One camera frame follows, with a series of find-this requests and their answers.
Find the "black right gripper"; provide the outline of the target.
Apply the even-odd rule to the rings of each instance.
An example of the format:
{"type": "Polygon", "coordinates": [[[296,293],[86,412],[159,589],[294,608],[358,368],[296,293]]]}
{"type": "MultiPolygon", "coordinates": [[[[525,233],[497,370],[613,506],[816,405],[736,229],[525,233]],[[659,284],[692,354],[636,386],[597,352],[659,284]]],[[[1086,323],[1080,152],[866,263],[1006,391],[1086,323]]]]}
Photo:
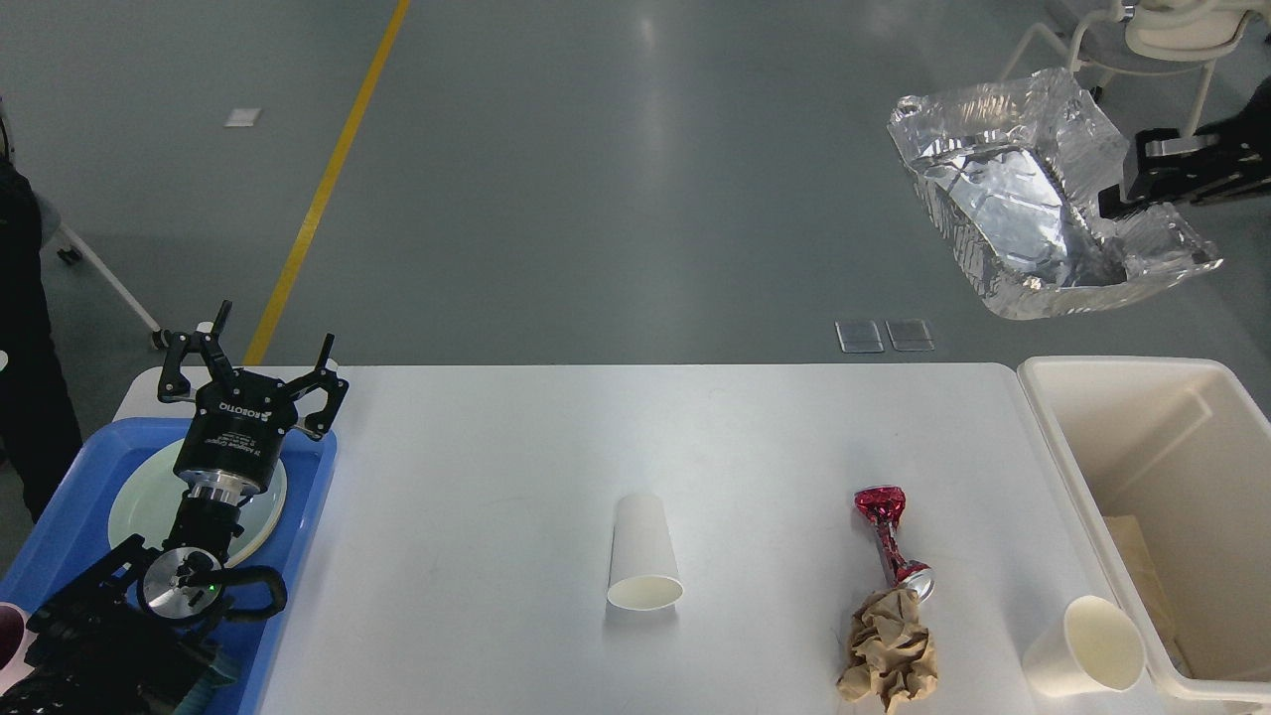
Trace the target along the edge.
{"type": "Polygon", "coordinates": [[[1099,217],[1118,220],[1158,204],[1193,204],[1268,194],[1270,80],[1224,127],[1182,136],[1176,128],[1135,135],[1125,177],[1099,190],[1099,217]],[[1235,149],[1249,157],[1235,164],[1235,149]]]}

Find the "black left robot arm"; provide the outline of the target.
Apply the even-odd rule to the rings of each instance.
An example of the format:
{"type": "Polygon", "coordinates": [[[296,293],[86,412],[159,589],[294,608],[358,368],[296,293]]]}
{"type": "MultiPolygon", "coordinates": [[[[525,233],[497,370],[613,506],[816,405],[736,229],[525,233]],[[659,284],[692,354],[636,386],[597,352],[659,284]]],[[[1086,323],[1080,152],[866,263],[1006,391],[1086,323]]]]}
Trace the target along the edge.
{"type": "Polygon", "coordinates": [[[131,533],[27,618],[36,635],[25,676],[3,693],[5,714],[177,714],[203,709],[233,660],[214,643],[226,622],[266,622],[289,602],[275,566],[230,566],[241,508],[273,483],[283,442],[330,433],[350,385],[325,335],[297,378],[236,367],[219,345],[231,304],[169,340],[156,398],[192,403],[174,458],[186,485],[159,546],[131,533]]]}

